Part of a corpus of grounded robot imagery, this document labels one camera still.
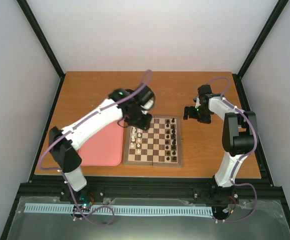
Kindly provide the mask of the wooden chess board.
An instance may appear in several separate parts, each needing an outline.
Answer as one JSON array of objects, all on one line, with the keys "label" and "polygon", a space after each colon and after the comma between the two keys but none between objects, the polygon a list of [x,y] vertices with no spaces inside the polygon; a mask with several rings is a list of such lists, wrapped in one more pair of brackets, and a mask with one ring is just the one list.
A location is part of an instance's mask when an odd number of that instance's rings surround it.
[{"label": "wooden chess board", "polygon": [[[175,125],[172,134],[171,125]],[[136,128],[135,147],[131,148],[133,126],[126,130],[123,164],[129,166],[178,167],[183,166],[181,118],[173,115],[154,115],[148,130],[138,132]]]}]

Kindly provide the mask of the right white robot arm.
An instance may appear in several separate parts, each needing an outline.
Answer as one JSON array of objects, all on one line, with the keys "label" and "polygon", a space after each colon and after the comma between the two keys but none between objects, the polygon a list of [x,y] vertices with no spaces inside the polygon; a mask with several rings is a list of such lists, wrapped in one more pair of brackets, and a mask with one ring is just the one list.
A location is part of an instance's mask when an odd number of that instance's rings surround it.
[{"label": "right white robot arm", "polygon": [[256,114],[233,105],[221,93],[213,93],[209,84],[198,87],[194,102],[195,106],[184,108],[184,120],[195,119],[210,124],[213,114],[223,120],[224,156],[214,181],[218,187],[234,186],[241,165],[258,145]]}]

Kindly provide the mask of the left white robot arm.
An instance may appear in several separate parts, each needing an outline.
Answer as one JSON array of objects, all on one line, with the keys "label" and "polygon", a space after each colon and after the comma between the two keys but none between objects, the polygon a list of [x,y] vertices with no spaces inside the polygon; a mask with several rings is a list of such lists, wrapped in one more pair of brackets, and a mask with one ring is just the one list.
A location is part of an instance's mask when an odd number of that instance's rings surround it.
[{"label": "left white robot arm", "polygon": [[65,183],[71,187],[71,195],[77,201],[84,201],[89,195],[78,150],[87,140],[113,122],[124,120],[129,126],[147,130],[152,119],[149,111],[154,104],[154,92],[143,83],[136,90],[118,88],[80,120],[62,129],[55,126],[49,131],[47,151],[58,164],[58,170]]}]

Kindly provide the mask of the pink plastic tray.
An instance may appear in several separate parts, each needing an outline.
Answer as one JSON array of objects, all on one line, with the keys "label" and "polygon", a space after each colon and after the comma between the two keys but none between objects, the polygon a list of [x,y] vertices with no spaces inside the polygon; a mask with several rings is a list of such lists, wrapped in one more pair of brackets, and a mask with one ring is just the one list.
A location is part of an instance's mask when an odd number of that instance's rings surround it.
[{"label": "pink plastic tray", "polygon": [[114,167],[121,163],[124,128],[117,122],[104,127],[78,150],[84,167]]}]

